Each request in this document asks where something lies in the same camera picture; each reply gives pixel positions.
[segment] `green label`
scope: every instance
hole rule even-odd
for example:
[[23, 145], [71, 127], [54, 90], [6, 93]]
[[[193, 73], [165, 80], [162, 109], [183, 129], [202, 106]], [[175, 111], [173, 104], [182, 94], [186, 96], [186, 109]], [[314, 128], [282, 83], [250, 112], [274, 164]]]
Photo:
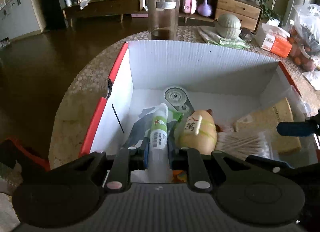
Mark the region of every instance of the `green label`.
[[155, 116], [152, 119], [151, 131], [161, 129], [167, 133], [167, 120], [162, 116]]

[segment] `plastic jar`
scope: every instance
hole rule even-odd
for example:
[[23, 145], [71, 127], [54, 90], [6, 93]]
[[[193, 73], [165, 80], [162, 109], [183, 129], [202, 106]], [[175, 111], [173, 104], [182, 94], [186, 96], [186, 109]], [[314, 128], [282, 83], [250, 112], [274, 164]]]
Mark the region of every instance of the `plastic jar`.
[[149, 37], [176, 40], [180, 0], [148, 0]]

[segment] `gear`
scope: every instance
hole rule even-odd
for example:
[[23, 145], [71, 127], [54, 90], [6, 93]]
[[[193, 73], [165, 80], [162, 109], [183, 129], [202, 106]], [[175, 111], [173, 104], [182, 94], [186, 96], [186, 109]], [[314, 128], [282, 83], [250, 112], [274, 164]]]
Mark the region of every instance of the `gear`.
[[164, 97], [174, 107], [182, 106], [187, 101], [186, 93], [179, 88], [168, 89], [164, 93]]
[[190, 108], [187, 105], [182, 105], [178, 108], [178, 111], [181, 113], [187, 113], [190, 111]]

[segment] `orange tissue box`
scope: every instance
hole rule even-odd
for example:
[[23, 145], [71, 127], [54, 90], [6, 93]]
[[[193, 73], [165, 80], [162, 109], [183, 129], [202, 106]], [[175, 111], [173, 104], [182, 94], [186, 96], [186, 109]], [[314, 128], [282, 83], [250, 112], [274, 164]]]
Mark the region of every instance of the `orange tissue box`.
[[262, 24], [255, 35], [255, 39], [262, 49], [283, 58], [289, 55], [292, 48], [287, 37], [290, 37], [288, 32], [280, 27], [268, 24]]

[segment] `barcode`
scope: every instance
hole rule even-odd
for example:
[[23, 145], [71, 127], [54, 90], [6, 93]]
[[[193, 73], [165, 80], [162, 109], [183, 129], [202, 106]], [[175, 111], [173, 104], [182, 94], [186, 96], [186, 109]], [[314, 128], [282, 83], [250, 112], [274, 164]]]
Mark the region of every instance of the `barcode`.
[[153, 144], [153, 147], [157, 147], [157, 145], [158, 145], [158, 132], [155, 132], [153, 134], [153, 142], [152, 142], [152, 144]]

